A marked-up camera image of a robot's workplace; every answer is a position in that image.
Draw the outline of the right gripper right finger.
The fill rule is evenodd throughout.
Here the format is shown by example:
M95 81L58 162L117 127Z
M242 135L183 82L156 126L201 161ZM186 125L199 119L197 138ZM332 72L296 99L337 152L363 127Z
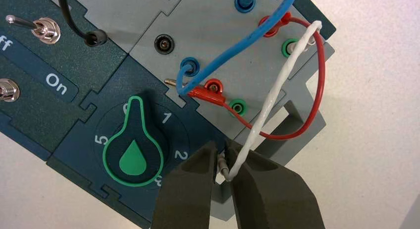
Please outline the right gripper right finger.
M323 229L317 199L296 172L250 150L230 182L240 229Z

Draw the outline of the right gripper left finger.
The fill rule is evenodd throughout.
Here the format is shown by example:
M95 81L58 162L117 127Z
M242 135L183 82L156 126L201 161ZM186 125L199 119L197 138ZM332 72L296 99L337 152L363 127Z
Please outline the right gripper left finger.
M164 178L151 228L209 228L216 157L216 143L209 141Z

